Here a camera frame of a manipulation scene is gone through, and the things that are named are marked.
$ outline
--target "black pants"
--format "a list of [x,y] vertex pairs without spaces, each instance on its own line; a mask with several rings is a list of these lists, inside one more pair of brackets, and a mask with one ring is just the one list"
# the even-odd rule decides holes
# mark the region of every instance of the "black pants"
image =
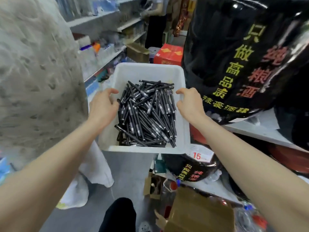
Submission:
[[130,199],[117,199],[106,211],[99,232],[135,232],[136,212]]
[[150,16],[148,33],[145,42],[145,48],[149,47],[162,47],[163,32],[166,27],[167,16]]

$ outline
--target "white box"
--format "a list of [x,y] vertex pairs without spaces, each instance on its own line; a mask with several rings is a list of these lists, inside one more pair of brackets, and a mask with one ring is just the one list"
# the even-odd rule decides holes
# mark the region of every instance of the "white box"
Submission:
[[[175,83],[174,91],[186,87],[183,69],[176,65],[148,64],[148,63],[120,63],[117,65],[111,87],[118,89],[119,93],[113,95],[114,99],[121,97],[126,83],[140,83],[139,80],[162,81],[165,83]],[[175,103],[183,99],[183,95],[174,93]],[[114,127],[118,124],[118,115],[107,126],[99,136],[99,146],[104,151],[114,152],[139,152],[139,153],[165,153],[184,154],[190,152],[190,129],[189,123],[181,116],[179,110],[176,111],[176,148],[170,144],[166,148],[158,147],[129,147],[119,146],[117,142],[118,130]]]

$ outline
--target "gray floor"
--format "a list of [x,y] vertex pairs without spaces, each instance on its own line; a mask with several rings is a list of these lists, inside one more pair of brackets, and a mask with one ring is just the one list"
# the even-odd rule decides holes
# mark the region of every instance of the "gray floor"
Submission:
[[108,207],[120,197],[133,201],[138,226],[143,221],[155,226],[153,210],[159,208],[159,201],[143,196],[144,180],[147,177],[154,154],[105,152],[115,183],[111,188],[91,184],[87,204],[69,210],[55,209],[45,222],[41,232],[97,232]]

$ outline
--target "red box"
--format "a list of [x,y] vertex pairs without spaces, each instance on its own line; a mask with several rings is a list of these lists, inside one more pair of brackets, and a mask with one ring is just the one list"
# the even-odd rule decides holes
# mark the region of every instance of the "red box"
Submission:
[[164,44],[154,57],[156,64],[172,64],[181,66],[183,47]]

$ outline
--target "pile of pens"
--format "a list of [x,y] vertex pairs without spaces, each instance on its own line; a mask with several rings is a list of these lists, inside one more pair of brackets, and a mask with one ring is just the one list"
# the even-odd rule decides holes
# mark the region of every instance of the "pile of pens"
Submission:
[[174,84],[161,81],[128,81],[118,111],[117,141],[121,146],[176,147]]

